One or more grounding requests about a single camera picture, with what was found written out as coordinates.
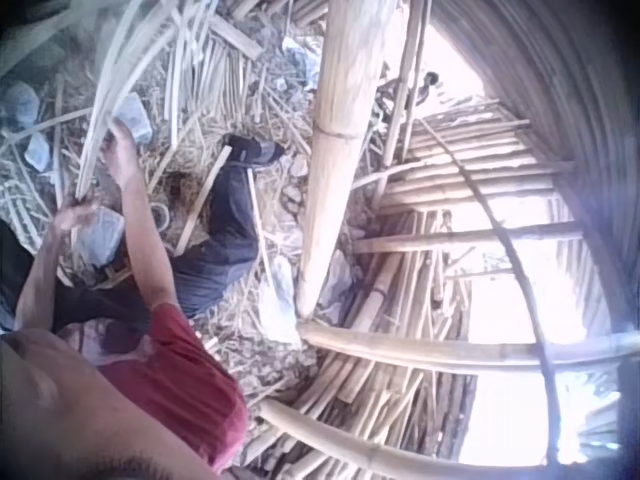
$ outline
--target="stone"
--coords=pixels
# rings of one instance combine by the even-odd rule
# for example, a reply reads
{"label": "stone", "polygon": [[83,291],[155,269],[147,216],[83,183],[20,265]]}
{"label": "stone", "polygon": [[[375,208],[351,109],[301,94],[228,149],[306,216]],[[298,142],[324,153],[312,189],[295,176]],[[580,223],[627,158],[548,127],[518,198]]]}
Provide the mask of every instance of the stone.
{"label": "stone", "polygon": [[51,147],[40,132],[31,135],[29,147],[24,152],[24,159],[38,172],[44,172],[51,163]]}
{"label": "stone", "polygon": [[109,264],[118,250],[124,233],[124,217],[100,207],[95,221],[78,230],[77,248],[82,259],[98,268]]}
{"label": "stone", "polygon": [[296,330],[293,271],[286,257],[278,255],[271,262],[271,276],[273,285],[263,275],[258,287],[260,325],[269,340],[299,348],[302,342]]}
{"label": "stone", "polygon": [[0,116],[6,117],[17,128],[31,128],[38,119],[40,99],[24,82],[16,82],[0,95]]}
{"label": "stone", "polygon": [[287,185],[282,189],[282,193],[284,193],[287,197],[289,197],[295,203],[302,202],[302,192],[295,185]]}
{"label": "stone", "polygon": [[309,162],[304,155],[296,155],[293,164],[289,167],[289,174],[296,177],[306,177],[309,175]]}
{"label": "stone", "polygon": [[322,308],[329,308],[342,299],[352,283],[351,266],[344,253],[341,250],[336,250],[333,253],[327,279],[318,303]]}
{"label": "stone", "polygon": [[116,113],[122,122],[131,130],[131,134],[138,145],[145,145],[151,142],[153,128],[147,115],[147,111],[142,105],[140,95],[133,92],[125,97]]}

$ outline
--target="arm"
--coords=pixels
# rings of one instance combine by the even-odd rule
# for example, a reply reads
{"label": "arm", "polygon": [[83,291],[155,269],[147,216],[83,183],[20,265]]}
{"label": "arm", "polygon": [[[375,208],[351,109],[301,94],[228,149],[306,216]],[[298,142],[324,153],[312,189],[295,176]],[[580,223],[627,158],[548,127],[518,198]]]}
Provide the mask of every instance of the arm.
{"label": "arm", "polygon": [[53,326],[53,306],[58,257],[65,234],[91,222],[95,205],[63,208],[53,219],[36,255],[16,307],[16,330]]}
{"label": "arm", "polygon": [[178,305],[171,264],[153,221],[135,141],[117,119],[111,131],[114,138],[103,154],[122,191],[125,239],[133,277],[150,310],[163,303]]}

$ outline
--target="dark pants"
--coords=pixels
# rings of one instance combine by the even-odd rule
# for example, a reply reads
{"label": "dark pants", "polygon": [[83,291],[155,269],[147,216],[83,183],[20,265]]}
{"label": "dark pants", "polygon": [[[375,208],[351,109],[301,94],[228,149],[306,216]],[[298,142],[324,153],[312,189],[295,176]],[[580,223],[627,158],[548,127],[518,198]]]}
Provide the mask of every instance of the dark pants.
{"label": "dark pants", "polygon": [[[210,194],[209,240],[171,259],[178,301],[187,317],[216,305],[227,286],[247,273],[258,256],[258,240],[246,171],[223,168]],[[0,220],[0,324],[12,330],[33,257]],[[150,314],[130,277],[109,290],[69,288],[56,281],[53,331],[70,323],[112,318],[146,330]]]}

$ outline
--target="black shoe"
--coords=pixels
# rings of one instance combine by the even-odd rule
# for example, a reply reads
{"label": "black shoe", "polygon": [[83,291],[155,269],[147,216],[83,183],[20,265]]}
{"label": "black shoe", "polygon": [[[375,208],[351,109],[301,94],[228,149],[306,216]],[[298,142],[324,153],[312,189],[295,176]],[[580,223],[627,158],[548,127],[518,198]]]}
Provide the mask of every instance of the black shoe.
{"label": "black shoe", "polygon": [[229,135],[227,145],[231,154],[226,165],[260,169],[272,165],[284,154],[282,145],[275,142],[259,142],[255,138]]}

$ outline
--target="red shirt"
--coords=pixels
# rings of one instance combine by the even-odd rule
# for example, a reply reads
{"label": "red shirt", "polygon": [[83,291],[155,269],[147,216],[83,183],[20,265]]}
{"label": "red shirt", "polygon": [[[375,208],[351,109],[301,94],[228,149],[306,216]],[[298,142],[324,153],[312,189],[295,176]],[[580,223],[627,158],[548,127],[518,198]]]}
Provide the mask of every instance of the red shirt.
{"label": "red shirt", "polygon": [[242,446],[247,407],[236,381],[204,349],[182,311],[152,313],[153,353],[102,365],[102,374],[212,466],[226,468]]}

